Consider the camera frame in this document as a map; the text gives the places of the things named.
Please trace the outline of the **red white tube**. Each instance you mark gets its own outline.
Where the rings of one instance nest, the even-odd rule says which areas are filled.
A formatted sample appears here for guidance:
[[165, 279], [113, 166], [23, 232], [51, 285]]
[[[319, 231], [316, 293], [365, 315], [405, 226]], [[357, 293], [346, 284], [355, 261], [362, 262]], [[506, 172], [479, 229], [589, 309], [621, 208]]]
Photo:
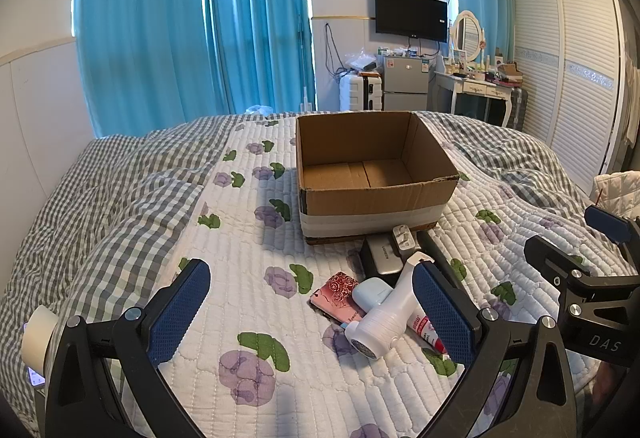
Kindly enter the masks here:
[[446, 348], [437, 335], [431, 320], [422, 311], [414, 311], [408, 319], [408, 328], [420, 336], [428, 346], [439, 354], [446, 354]]

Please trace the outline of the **white charger plug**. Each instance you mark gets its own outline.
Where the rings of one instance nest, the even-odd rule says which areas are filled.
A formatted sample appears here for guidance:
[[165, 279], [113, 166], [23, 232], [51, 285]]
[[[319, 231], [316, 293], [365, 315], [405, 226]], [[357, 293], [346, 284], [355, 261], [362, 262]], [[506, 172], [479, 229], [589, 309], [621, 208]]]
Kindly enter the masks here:
[[420, 249], [408, 225], [399, 224], [392, 230], [398, 254], [402, 259], [406, 259]]

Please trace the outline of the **white handheld massager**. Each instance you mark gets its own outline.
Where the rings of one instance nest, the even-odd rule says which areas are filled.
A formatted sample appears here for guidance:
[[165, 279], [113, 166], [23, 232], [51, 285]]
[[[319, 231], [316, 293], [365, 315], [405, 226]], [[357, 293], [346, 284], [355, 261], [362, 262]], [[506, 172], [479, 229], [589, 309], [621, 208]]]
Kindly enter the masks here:
[[390, 296], [365, 313], [360, 321], [346, 325], [346, 340], [360, 354], [372, 360], [381, 359], [407, 330], [411, 330], [407, 325], [410, 315], [414, 311], [425, 313], [413, 293], [412, 277], [417, 265], [431, 261], [430, 256], [416, 251], [405, 263]]

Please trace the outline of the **light blue earbuds case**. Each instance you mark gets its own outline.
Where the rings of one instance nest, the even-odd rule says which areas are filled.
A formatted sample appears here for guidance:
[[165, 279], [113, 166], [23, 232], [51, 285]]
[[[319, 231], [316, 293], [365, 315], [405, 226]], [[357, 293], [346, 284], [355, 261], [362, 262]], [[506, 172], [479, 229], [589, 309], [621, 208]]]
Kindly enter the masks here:
[[379, 277], [370, 277], [354, 287], [352, 300], [364, 312], [380, 306], [390, 296], [393, 288]]

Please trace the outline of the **black remote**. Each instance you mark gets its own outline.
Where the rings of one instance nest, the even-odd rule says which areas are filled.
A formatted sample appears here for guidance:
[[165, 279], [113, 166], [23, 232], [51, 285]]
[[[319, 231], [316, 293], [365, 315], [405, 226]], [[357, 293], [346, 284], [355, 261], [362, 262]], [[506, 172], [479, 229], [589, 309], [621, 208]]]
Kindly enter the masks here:
[[430, 256], [437, 265], [438, 270], [446, 277], [447, 281], [460, 291], [463, 291], [463, 285], [458, 279], [457, 274], [454, 272], [454, 268], [451, 267], [447, 261], [445, 255], [440, 248], [436, 245], [434, 239], [430, 236], [427, 230], [421, 230], [416, 232], [416, 241], [420, 245], [424, 254]]

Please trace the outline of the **white quilted cloth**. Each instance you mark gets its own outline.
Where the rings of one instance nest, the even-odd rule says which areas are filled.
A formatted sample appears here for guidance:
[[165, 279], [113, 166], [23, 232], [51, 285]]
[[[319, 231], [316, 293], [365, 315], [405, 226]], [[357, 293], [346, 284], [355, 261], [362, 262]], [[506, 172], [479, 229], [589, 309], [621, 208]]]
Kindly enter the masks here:
[[640, 172], [636, 170], [599, 175], [593, 179], [592, 201], [614, 216], [640, 216]]

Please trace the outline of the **grey checked bedsheet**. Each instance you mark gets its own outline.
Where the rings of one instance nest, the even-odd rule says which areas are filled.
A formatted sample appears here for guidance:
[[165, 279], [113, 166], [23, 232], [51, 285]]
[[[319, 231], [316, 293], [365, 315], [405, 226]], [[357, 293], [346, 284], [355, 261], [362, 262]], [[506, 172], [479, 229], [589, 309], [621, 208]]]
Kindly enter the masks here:
[[35, 435], [34, 389], [21, 357], [39, 306], [59, 317], [111, 320], [149, 299], [232, 132], [278, 116], [203, 117], [144, 137], [91, 141], [55, 187], [18, 250], [1, 296], [1, 397]]

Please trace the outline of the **white floral quilt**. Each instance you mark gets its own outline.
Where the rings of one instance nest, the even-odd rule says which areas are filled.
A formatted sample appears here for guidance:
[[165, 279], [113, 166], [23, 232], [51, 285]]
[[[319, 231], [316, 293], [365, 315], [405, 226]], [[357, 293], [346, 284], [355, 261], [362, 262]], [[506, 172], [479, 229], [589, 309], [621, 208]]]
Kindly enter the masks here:
[[[474, 119], [423, 120], [460, 175], [432, 238], [477, 306], [518, 322], [556, 314], [555, 290], [525, 261], [534, 235], [594, 274], [634, 273], [585, 225], [585, 202], [547, 146]], [[150, 295], [189, 259], [209, 264], [208, 296], [160, 368], [169, 386], [209, 437], [416, 436], [462, 366], [412, 333], [380, 360], [352, 348], [309, 298], [337, 272], [361, 275], [360, 245], [305, 241], [294, 120], [230, 140], [242, 151], [209, 173]]]

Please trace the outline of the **white louvred wardrobe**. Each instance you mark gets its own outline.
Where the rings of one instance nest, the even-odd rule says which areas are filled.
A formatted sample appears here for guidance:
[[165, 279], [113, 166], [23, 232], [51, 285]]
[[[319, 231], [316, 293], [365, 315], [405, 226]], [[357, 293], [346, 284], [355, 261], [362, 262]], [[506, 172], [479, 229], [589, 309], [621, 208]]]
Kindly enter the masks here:
[[614, 159], [624, 55], [618, 0], [514, 0], [523, 130], [550, 147], [584, 193]]

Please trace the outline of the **brown cardboard box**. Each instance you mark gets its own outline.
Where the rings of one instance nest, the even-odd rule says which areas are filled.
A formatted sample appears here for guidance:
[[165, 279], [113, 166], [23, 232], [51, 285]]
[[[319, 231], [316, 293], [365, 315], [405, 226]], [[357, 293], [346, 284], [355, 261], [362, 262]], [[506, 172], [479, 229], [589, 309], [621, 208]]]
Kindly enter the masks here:
[[296, 173], [308, 243], [434, 227], [460, 179], [415, 112], [298, 117]]

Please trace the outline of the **pink patterned phone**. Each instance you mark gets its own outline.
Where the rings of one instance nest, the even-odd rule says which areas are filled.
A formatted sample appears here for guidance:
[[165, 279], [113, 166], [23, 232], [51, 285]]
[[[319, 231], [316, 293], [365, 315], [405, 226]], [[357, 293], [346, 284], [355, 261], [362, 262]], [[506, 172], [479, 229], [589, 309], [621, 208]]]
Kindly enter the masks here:
[[344, 272], [333, 274], [314, 291], [309, 303], [324, 315], [340, 324], [360, 321], [364, 312], [352, 299], [358, 281]]

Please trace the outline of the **silver mini fridge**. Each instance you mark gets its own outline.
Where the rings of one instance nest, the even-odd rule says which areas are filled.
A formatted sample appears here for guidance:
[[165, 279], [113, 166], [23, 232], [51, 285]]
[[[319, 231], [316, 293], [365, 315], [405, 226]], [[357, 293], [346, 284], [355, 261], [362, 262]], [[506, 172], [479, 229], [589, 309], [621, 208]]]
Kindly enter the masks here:
[[425, 111], [431, 66], [419, 57], [383, 58], [383, 107], [386, 111]]

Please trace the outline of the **white suitcase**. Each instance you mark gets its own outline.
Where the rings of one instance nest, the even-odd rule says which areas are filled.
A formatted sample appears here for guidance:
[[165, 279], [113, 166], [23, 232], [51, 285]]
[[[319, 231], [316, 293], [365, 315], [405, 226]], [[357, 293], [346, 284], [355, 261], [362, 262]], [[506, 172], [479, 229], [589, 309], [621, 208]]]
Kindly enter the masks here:
[[351, 72], [340, 79], [340, 111], [382, 111], [382, 78], [376, 72]]

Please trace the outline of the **blue curtain left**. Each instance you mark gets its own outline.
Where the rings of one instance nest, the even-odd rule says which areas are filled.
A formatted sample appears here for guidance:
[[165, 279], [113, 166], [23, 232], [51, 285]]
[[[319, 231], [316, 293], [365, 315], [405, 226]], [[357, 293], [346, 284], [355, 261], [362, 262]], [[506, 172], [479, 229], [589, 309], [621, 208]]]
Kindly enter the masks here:
[[73, 0], [72, 17], [100, 137], [314, 107], [308, 0]]

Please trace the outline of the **black wall television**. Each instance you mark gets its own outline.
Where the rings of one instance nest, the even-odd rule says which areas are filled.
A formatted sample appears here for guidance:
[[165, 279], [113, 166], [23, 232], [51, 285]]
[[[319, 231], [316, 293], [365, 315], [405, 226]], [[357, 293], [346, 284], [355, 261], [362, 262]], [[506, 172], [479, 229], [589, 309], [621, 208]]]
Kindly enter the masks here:
[[374, 0], [375, 31], [446, 42], [448, 4], [440, 0]]

